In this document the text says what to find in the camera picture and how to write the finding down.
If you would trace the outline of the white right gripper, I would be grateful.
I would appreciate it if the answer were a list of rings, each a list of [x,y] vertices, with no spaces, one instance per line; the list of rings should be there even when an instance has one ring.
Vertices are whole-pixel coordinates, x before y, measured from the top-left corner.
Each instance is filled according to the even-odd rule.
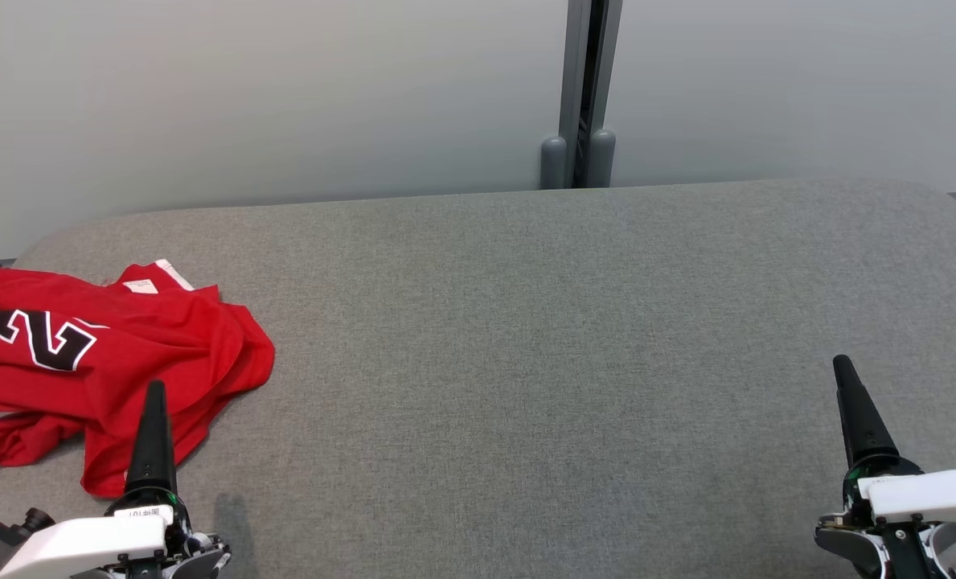
[[[956,469],[923,473],[901,458],[849,356],[833,371],[849,470],[843,510],[819,518],[816,545],[861,578],[956,578],[942,560],[956,544]]]

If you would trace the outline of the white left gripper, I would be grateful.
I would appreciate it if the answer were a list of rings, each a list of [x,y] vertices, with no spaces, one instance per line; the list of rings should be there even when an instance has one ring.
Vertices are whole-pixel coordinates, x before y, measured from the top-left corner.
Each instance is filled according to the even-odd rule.
[[[220,536],[192,531],[177,494],[166,385],[148,384],[125,497],[101,517],[33,532],[0,578],[217,578],[232,559]]]

